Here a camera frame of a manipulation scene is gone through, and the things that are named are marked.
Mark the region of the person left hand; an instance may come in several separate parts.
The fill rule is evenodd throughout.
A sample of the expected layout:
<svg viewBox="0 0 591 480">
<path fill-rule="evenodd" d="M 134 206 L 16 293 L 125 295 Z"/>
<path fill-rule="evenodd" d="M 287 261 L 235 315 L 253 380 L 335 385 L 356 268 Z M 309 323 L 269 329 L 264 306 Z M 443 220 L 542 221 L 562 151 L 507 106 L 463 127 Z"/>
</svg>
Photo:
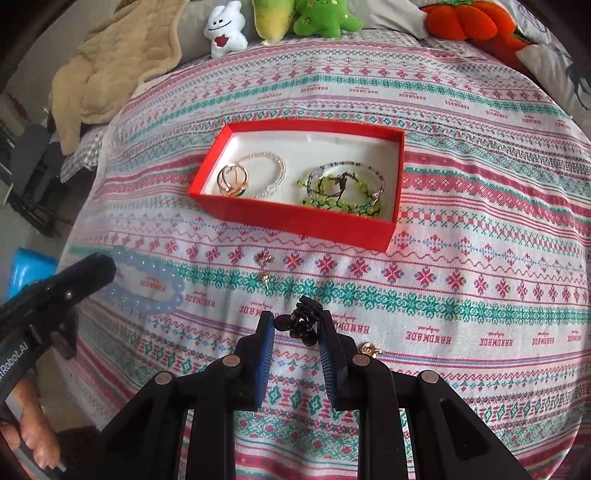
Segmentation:
<svg viewBox="0 0 591 480">
<path fill-rule="evenodd" d="M 55 468 L 60 461 L 60 447 L 55 432 L 42 411 L 35 386 L 29 379 L 23 378 L 14 387 L 10 397 L 22 409 L 22 415 L 20 431 L 7 422 L 1 422 L 1 434 L 8 446 L 15 451 L 24 442 L 32 450 L 38 467 Z"/>
</svg>

